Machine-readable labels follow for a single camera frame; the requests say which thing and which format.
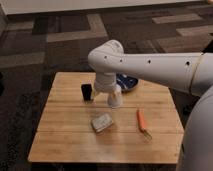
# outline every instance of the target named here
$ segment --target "orange object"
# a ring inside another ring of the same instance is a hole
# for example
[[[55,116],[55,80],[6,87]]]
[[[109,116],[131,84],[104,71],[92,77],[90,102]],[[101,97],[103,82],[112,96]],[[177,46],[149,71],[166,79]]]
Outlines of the orange object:
[[[140,109],[137,110],[137,118],[138,118],[138,125],[139,125],[140,131],[147,138],[152,139],[152,136],[147,131],[147,124],[146,124],[146,121],[145,121],[145,118],[144,118],[144,114]]]
[[[144,114],[140,109],[137,110],[137,118],[140,130],[142,132],[145,131],[147,129],[147,125],[145,122]]]

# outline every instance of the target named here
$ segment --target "wall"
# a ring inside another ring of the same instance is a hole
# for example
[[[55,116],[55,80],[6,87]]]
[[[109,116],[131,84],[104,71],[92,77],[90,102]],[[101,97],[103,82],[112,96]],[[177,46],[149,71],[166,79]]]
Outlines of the wall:
[[[7,25],[5,20],[6,20],[6,18],[5,18],[4,12],[2,11],[1,4],[0,4],[0,35],[2,34],[2,32],[4,31],[4,29]]]
[[[196,1],[176,0],[175,2]],[[1,0],[6,14],[171,3],[174,0]]]

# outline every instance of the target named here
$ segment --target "small block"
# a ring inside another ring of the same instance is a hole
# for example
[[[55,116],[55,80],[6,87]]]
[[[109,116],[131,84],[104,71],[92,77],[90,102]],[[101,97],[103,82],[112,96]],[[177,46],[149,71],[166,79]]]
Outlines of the small block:
[[[92,127],[96,132],[101,132],[105,128],[113,124],[113,120],[109,114],[103,114],[91,121]]]

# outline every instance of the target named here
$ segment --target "baseboard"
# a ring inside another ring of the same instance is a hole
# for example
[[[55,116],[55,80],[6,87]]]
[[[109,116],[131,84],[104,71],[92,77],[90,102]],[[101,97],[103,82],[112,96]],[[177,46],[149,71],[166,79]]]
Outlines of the baseboard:
[[[6,14],[38,13],[66,10],[84,10],[139,6],[162,3],[178,3],[199,0],[2,0]]]

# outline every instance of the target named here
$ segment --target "wood grain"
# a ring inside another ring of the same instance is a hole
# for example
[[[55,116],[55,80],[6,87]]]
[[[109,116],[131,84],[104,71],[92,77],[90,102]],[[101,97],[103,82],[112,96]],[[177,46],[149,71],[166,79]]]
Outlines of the wood grain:
[[[83,101],[80,86],[93,81],[93,73],[56,75],[29,154],[31,162],[177,162],[183,128],[166,87],[140,81],[123,95],[121,108],[111,109],[104,94],[93,103]],[[152,141],[138,129],[138,107]],[[115,124],[96,134],[90,122],[103,113],[109,113]]]

